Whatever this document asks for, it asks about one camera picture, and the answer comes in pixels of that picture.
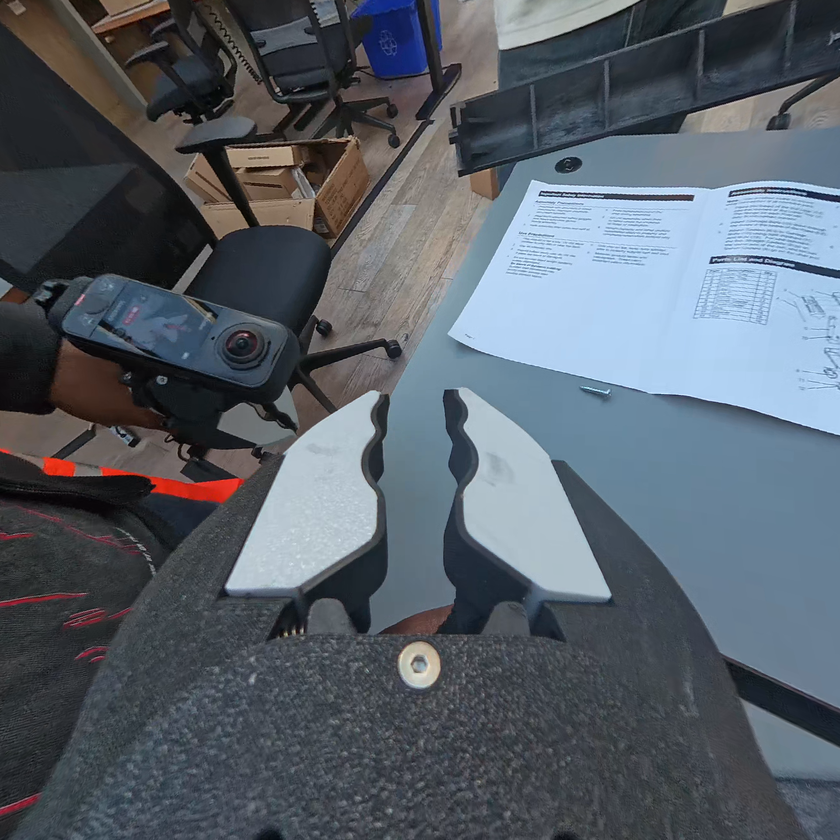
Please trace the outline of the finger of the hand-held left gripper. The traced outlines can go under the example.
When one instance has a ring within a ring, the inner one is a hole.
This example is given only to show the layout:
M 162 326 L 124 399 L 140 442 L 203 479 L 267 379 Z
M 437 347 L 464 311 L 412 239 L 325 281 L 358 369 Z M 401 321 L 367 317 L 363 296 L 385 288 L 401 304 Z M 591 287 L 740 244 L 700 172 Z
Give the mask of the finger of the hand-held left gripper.
M 289 417 L 292 428 L 283 427 L 279 421 L 270 419 L 260 406 L 240 403 L 220 416 L 218 431 L 244 440 L 244 443 L 228 443 L 221 449 L 270 448 L 293 441 L 298 436 L 298 412 L 291 393 L 283 392 L 274 406 L 278 412 Z

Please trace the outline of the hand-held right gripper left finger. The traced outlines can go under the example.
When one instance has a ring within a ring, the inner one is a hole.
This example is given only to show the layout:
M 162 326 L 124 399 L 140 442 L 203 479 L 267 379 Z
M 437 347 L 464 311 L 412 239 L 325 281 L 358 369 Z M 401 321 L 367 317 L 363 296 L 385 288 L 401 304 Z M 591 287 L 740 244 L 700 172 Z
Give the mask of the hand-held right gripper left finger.
M 311 427 L 280 467 L 225 582 L 239 598 L 288 599 L 305 616 L 339 601 L 359 633 L 385 581 L 383 440 L 390 397 L 369 391 Z

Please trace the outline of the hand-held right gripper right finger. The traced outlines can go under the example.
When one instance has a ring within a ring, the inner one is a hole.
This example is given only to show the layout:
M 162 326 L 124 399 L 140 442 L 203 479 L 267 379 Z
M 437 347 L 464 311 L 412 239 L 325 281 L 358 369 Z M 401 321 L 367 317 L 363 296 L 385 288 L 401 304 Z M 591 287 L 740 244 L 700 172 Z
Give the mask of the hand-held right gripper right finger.
M 551 457 L 466 387 L 444 392 L 455 496 L 444 570 L 455 588 L 448 632 L 481 632 L 518 604 L 533 627 L 544 604 L 605 605 L 613 594 Z

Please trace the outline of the person's left forearm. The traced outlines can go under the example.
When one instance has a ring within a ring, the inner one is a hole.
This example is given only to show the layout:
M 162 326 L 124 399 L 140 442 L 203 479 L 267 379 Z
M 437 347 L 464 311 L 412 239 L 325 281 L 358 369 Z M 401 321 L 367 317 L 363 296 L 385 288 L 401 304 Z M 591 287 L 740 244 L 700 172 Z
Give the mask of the person's left forearm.
M 47 415 L 60 337 L 32 302 L 1 304 L 1 410 Z

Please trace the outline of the grey desk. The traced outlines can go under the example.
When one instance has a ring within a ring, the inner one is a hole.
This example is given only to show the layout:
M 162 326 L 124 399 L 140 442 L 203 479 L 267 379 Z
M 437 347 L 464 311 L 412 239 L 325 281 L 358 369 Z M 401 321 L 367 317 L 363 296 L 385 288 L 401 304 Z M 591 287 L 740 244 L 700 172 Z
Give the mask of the grey desk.
M 467 386 L 618 513 L 675 576 L 730 658 L 838 705 L 838 438 L 734 407 L 613 389 L 449 338 L 531 180 L 838 186 L 838 128 L 623 136 L 522 162 L 488 207 L 392 394 L 384 442 L 388 573 L 372 628 L 452 600 L 442 563 L 455 493 L 443 394 Z

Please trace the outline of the person's left hand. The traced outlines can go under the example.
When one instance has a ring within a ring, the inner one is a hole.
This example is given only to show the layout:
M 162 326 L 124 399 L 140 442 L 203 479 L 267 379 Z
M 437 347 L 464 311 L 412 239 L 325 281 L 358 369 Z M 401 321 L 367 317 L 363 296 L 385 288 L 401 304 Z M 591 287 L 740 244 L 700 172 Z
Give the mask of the person's left hand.
M 161 430 L 162 417 L 134 403 L 122 376 L 117 364 L 90 356 L 62 340 L 49 387 L 49 404 L 92 424 Z

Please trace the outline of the black padded office chair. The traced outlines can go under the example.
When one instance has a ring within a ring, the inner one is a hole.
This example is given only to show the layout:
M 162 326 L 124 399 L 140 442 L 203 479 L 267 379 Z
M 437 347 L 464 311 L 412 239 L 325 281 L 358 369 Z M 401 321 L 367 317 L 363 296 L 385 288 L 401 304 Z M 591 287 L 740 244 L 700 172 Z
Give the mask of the black padded office chair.
M 114 275 L 281 323 L 301 357 L 288 384 L 328 413 L 310 372 L 399 342 L 310 353 L 328 335 L 316 306 L 331 265 L 326 241 L 293 226 L 216 235 L 183 189 L 2 27 L 2 280 L 26 302 L 48 280 Z

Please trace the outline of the large open cardboard box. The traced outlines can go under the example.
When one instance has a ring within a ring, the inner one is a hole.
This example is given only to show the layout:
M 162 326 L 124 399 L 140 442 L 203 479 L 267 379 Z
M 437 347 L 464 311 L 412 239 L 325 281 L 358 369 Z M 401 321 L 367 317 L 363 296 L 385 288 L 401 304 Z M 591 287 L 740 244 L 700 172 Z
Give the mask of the large open cardboard box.
M 370 183 L 354 137 L 252 143 L 227 149 L 250 209 L 263 226 L 293 226 L 333 241 Z

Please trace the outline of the white instruction manual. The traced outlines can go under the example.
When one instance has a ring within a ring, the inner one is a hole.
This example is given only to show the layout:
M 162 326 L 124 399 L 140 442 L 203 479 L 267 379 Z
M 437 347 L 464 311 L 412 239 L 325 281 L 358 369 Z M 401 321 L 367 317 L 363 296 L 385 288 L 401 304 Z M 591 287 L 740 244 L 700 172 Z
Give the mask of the white instruction manual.
M 838 225 L 821 185 L 532 181 L 448 334 L 837 435 Z

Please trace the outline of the person's black red-printed clothing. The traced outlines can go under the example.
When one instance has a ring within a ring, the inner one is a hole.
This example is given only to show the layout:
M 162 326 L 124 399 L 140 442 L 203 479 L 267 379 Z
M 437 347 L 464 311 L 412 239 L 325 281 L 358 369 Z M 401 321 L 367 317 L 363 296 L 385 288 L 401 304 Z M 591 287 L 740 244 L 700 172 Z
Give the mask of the person's black red-printed clothing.
M 2 838 L 38 802 L 142 590 L 216 506 L 131 476 L 2 483 Z

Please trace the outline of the grey mesh office chair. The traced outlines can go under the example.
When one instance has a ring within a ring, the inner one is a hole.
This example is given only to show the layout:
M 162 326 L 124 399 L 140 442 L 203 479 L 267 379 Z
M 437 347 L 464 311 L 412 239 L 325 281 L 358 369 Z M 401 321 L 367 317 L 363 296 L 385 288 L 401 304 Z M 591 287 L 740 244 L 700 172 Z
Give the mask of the grey mesh office chair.
M 231 1 L 226 7 L 255 59 L 259 79 L 271 98 L 288 113 L 264 139 L 285 140 L 286 131 L 301 132 L 327 103 L 332 110 L 314 139 L 330 131 L 341 139 L 366 124 L 387 133 L 397 149 L 394 124 L 371 115 L 384 107 L 393 119 L 396 105 L 387 97 L 345 101 L 342 91 L 360 83 L 356 50 L 373 27 L 369 15 L 350 17 L 344 2 Z

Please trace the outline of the wooden table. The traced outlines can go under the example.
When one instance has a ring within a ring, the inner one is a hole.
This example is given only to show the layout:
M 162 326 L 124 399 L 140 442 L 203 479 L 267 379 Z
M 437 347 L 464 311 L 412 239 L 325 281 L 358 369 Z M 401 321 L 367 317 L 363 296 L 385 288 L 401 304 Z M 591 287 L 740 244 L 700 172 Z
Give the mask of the wooden table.
M 170 4 L 167 1 L 100 1 L 100 4 L 108 13 L 105 17 L 91 25 L 91 31 L 96 35 L 105 35 L 114 30 L 139 23 L 160 14 L 166 14 L 170 11 Z

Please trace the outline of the black table leg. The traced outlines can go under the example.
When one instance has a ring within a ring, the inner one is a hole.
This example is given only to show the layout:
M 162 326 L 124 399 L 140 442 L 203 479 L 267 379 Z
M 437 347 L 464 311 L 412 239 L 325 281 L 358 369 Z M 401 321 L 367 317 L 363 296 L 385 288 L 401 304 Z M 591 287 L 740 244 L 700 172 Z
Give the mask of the black table leg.
M 445 67 L 442 63 L 432 2 L 415 1 L 415 6 L 432 85 L 432 90 L 416 112 L 415 119 L 419 122 L 427 122 L 460 79 L 462 66 L 454 63 Z

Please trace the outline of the blue recycling bin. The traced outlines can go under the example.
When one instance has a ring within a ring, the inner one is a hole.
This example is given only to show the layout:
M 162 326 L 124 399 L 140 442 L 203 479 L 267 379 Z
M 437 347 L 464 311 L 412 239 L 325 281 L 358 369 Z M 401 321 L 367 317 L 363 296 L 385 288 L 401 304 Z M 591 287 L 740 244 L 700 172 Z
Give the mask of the blue recycling bin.
M 350 14 L 353 23 L 362 18 L 371 23 L 362 45 L 374 77 L 389 81 L 427 73 L 416 2 L 365 1 Z

